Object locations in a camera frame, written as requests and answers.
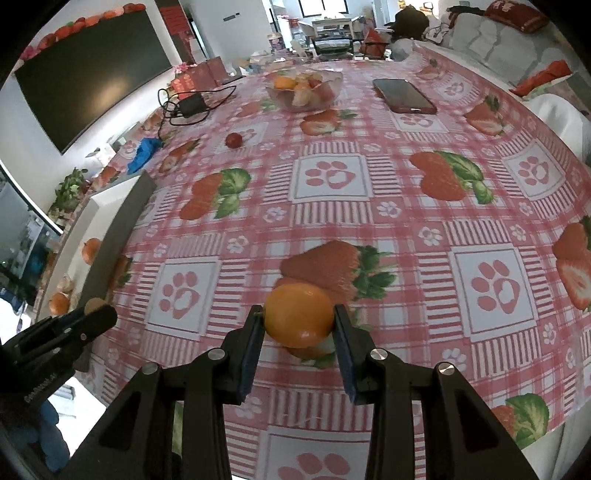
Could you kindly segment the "black television screen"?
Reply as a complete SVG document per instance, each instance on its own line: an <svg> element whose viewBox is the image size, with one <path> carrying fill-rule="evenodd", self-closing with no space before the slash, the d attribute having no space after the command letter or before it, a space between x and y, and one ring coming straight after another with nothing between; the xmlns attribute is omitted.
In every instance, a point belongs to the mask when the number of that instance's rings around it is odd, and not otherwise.
<svg viewBox="0 0 591 480"><path fill-rule="evenodd" d="M15 77L43 131L64 153L109 109L169 68L147 13L134 11L57 41Z"/></svg>

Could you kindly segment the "red gift box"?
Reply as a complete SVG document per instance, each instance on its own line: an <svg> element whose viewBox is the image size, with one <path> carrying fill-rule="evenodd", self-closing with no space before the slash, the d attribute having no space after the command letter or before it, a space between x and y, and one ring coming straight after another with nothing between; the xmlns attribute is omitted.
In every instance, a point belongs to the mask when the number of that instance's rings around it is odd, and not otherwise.
<svg viewBox="0 0 591 480"><path fill-rule="evenodd" d="M182 63L174 68L174 78L169 88L179 94L179 98L188 96L192 91L208 91L221 87L228 79L221 57L202 61L198 64Z"/></svg>

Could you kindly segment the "blue crumpled cloth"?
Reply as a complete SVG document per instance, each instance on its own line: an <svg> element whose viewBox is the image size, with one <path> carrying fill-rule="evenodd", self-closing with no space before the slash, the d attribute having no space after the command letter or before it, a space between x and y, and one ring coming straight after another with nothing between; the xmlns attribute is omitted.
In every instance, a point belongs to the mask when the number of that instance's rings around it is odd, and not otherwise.
<svg viewBox="0 0 591 480"><path fill-rule="evenodd" d="M162 141L159 138L143 138L134 158L127 164L127 174L132 175L139 171L161 147Z"/></svg>

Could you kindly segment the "red cherry tomato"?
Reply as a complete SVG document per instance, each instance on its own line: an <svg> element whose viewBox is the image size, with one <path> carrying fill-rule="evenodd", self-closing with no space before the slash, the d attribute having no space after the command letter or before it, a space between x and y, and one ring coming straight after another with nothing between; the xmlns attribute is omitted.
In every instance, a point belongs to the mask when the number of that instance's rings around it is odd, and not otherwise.
<svg viewBox="0 0 591 480"><path fill-rule="evenodd" d="M242 147L243 144L243 138L242 135L240 135L239 133L230 133L228 134L228 136L226 136L225 140L224 140L225 146L228 147L229 149L238 149L240 147Z"/></svg>

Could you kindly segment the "white tray box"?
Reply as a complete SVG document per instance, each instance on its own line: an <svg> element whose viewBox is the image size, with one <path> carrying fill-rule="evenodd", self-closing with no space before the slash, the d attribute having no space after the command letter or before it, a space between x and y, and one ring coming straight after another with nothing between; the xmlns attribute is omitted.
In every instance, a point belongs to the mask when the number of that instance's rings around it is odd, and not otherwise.
<svg viewBox="0 0 591 480"><path fill-rule="evenodd" d="M93 298L107 297L123 248L154 191L148 173L135 173L102 187L78 205L38 287L36 321L52 315L48 302L56 292L69 297L68 312Z"/></svg>

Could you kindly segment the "white blanket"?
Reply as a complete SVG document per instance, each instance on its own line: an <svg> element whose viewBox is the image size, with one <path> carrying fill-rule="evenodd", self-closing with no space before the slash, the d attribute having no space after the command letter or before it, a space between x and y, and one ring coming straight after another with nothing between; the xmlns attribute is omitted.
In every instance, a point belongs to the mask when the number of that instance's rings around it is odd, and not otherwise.
<svg viewBox="0 0 591 480"><path fill-rule="evenodd" d="M591 126L586 118L567 100L542 94L527 101L526 106L535 113L587 166L590 165Z"/></svg>

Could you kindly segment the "small orange kumquat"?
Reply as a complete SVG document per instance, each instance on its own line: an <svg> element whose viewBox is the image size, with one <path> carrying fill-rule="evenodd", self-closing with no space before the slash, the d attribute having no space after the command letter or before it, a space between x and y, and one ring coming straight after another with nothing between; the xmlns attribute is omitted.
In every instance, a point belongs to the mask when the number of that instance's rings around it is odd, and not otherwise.
<svg viewBox="0 0 591 480"><path fill-rule="evenodd" d="M69 310L70 306L70 299L69 297L62 293L56 292L52 295L49 299L48 307L52 315L59 316L66 314Z"/></svg>

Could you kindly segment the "dark smartphone red case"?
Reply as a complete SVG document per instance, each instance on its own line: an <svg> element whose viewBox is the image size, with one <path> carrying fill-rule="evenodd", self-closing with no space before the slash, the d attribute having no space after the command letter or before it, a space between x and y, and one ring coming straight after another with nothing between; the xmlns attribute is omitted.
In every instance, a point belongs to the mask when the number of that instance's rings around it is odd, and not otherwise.
<svg viewBox="0 0 591 480"><path fill-rule="evenodd" d="M395 113L435 115L438 112L433 102L407 80L375 79L373 86Z"/></svg>

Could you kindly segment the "grey sofa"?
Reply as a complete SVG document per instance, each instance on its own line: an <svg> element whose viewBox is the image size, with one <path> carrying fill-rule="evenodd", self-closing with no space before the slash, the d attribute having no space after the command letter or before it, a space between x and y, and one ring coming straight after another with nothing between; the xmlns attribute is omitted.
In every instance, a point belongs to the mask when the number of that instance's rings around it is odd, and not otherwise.
<svg viewBox="0 0 591 480"><path fill-rule="evenodd" d="M524 34L484 16L462 13L443 46L470 57L512 86L559 60L565 60L573 73L590 84L589 72L552 23Z"/></svg>

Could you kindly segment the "red embroidered cushion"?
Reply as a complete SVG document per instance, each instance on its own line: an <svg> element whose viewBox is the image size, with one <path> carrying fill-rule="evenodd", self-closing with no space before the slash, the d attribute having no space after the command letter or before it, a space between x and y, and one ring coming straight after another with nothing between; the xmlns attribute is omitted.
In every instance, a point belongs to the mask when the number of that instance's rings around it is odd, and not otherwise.
<svg viewBox="0 0 591 480"><path fill-rule="evenodd" d="M549 24L542 12L515 1L494 1L486 9L485 16L524 34L535 33Z"/></svg>

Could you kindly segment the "large orange mandarin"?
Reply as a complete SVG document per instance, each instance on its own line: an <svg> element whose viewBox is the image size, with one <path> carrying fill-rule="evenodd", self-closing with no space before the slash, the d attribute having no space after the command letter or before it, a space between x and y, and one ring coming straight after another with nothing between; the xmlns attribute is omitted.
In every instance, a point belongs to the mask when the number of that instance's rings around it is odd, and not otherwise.
<svg viewBox="0 0 591 480"><path fill-rule="evenodd" d="M325 291L304 283L280 285L263 305L266 333L287 348L315 346L331 334L334 304Z"/></svg>

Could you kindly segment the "clear glass fruit bowl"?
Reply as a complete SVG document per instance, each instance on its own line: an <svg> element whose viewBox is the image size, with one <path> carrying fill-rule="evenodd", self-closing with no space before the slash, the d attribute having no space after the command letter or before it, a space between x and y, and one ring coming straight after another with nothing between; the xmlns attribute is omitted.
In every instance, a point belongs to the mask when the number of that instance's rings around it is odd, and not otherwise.
<svg viewBox="0 0 591 480"><path fill-rule="evenodd" d="M283 111L324 110L338 99L342 82L339 71L291 68L271 72L266 78L266 93Z"/></svg>

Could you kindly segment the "green potted plant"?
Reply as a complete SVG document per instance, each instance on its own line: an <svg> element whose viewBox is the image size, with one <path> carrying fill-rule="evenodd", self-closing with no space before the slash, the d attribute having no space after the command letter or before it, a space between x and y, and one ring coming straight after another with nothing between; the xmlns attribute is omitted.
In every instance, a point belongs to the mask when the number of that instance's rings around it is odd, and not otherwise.
<svg viewBox="0 0 591 480"><path fill-rule="evenodd" d="M72 213L85 196L89 188L85 178L87 172L85 168L74 168L55 188L55 199L48 211L48 216L54 222Z"/></svg>

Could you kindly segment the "pink strawberry pattern tablecloth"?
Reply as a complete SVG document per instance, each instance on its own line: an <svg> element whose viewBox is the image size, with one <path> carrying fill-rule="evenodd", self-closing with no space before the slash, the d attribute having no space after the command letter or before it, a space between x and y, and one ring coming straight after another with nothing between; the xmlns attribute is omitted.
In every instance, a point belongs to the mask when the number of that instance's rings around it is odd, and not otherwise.
<svg viewBox="0 0 591 480"><path fill-rule="evenodd" d="M588 167L434 51L332 69L342 92L317 113L280 110L256 76L201 123L146 123L164 140L145 166L156 188L82 381L109 403L144 363L191 361L301 281L402 360L456 365L519 446L574 420L590 399ZM393 112L375 79L438 112Z"/></svg>

